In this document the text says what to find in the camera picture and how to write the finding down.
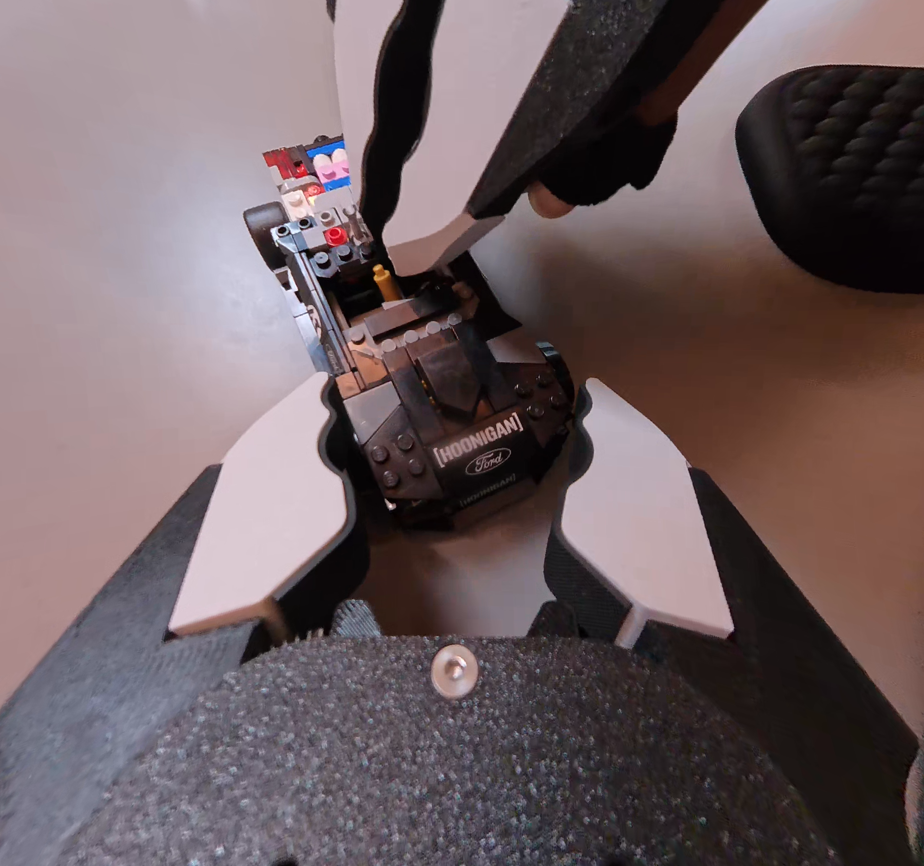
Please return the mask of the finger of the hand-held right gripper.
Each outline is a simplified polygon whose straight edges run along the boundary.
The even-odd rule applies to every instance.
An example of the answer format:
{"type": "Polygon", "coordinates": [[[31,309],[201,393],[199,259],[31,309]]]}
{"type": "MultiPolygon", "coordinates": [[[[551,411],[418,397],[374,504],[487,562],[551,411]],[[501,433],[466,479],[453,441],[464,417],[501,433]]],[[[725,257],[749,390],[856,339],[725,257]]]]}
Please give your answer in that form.
{"type": "Polygon", "coordinates": [[[466,249],[483,226],[471,195],[571,0],[445,0],[430,98],[386,224],[395,272],[412,276],[466,249]]]}
{"type": "Polygon", "coordinates": [[[420,75],[402,27],[408,0],[328,0],[352,189],[375,235],[395,213],[401,170],[420,131],[420,75]]]}

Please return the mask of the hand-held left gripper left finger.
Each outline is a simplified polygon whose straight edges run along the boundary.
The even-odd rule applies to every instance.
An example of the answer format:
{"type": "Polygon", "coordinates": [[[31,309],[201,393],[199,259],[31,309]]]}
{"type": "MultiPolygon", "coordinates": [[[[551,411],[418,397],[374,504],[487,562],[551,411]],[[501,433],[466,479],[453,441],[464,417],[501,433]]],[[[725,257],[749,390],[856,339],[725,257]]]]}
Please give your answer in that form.
{"type": "Polygon", "coordinates": [[[316,373],[226,453],[168,623],[190,636],[249,620],[273,641],[295,633],[281,598],[357,520],[353,484],[327,453],[335,384],[316,373]]]}

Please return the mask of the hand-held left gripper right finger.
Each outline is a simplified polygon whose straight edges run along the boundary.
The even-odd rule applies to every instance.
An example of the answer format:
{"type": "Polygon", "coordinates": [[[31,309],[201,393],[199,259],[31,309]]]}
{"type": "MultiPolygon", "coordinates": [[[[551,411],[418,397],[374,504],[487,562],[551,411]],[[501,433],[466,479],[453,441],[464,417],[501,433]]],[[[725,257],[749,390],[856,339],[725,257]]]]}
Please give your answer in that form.
{"type": "Polygon", "coordinates": [[[578,393],[569,458],[544,576],[578,632],[627,649],[657,624],[730,636],[691,468],[669,436],[590,378],[578,393]]]}

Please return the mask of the black lego car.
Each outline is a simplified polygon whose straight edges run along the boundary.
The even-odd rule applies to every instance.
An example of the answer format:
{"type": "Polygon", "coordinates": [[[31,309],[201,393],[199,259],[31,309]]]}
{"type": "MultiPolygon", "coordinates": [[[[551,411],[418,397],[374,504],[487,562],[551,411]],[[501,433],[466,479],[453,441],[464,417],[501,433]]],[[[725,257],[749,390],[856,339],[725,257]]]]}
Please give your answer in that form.
{"type": "Polygon", "coordinates": [[[399,277],[355,201],[342,135],[266,151],[278,198],[243,217],[315,367],[337,387],[352,477],[402,525],[447,528],[537,484],[576,392],[464,252],[399,277]]]}

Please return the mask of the person's right forearm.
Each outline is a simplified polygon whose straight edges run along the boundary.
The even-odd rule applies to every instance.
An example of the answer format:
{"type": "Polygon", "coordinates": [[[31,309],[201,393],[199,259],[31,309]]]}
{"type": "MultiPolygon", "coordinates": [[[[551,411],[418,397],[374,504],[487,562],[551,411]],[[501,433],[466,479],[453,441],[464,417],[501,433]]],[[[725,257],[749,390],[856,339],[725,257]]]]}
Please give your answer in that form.
{"type": "Polygon", "coordinates": [[[635,110],[643,124],[655,126],[675,116],[711,67],[770,0],[724,0],[693,46],[665,81],[635,110]]]}

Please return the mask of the person's right hand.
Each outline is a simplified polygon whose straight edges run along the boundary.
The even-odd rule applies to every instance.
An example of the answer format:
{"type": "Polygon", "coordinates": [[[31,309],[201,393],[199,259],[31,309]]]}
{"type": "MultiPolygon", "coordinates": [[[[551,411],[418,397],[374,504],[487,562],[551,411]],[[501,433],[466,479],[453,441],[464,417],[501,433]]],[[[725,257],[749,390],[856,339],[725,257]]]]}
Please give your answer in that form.
{"type": "Polygon", "coordinates": [[[526,191],[534,213],[546,220],[557,220],[571,213],[576,206],[554,195],[543,183],[534,181],[526,191]]]}

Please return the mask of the black textured pad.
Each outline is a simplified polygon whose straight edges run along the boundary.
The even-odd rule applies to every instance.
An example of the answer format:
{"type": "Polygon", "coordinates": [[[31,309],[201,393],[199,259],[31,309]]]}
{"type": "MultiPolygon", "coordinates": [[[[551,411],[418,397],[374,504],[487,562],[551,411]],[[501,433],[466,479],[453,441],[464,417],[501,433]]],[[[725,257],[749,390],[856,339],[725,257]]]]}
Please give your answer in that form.
{"type": "Polygon", "coordinates": [[[874,293],[923,293],[923,70],[825,65],[745,106],[735,147],[758,217],[795,265],[874,293]]]}

